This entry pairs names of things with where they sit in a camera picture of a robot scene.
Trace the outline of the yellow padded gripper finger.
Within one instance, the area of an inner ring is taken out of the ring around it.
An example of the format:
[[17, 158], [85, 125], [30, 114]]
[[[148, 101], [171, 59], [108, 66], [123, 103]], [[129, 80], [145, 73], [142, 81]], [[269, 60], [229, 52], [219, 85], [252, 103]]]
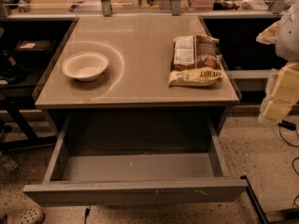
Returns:
[[264, 126], [275, 126], [298, 102], [299, 62], [287, 62], [280, 70], [270, 70], [258, 121]]

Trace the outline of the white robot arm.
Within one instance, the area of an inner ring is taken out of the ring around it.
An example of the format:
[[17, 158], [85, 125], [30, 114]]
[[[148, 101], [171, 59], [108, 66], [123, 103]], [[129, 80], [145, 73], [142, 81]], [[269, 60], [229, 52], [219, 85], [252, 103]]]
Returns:
[[276, 55], [287, 61], [280, 70], [270, 71], [260, 106], [258, 121], [264, 126], [274, 126], [299, 102], [299, 0], [279, 21], [259, 33], [256, 41], [274, 44]]

